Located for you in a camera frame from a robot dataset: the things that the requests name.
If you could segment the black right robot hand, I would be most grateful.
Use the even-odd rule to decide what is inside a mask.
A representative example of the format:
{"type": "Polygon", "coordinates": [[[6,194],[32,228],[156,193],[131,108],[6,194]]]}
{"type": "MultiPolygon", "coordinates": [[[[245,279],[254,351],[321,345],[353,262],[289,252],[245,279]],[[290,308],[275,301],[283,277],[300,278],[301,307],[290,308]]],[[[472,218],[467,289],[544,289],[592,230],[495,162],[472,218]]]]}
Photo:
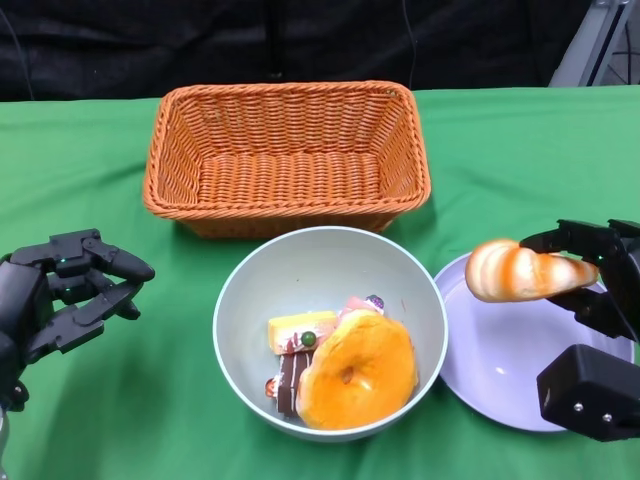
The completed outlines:
{"type": "Polygon", "coordinates": [[[522,247],[537,253],[566,251],[599,269],[606,288],[586,287],[549,298],[579,323],[609,337],[639,341],[639,225],[611,219],[607,226],[560,220],[554,230],[529,236],[522,247]]]}

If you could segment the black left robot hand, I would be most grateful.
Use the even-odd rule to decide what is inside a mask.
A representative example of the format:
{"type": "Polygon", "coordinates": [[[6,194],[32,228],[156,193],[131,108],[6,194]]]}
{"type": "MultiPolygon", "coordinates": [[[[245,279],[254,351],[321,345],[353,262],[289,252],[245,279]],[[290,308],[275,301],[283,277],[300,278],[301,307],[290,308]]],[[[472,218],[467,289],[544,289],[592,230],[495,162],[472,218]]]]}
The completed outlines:
{"type": "Polygon", "coordinates": [[[136,320],[132,302],[154,269],[101,239],[96,229],[53,235],[1,257],[1,409],[20,412],[25,368],[99,336],[116,315],[136,320]]]}

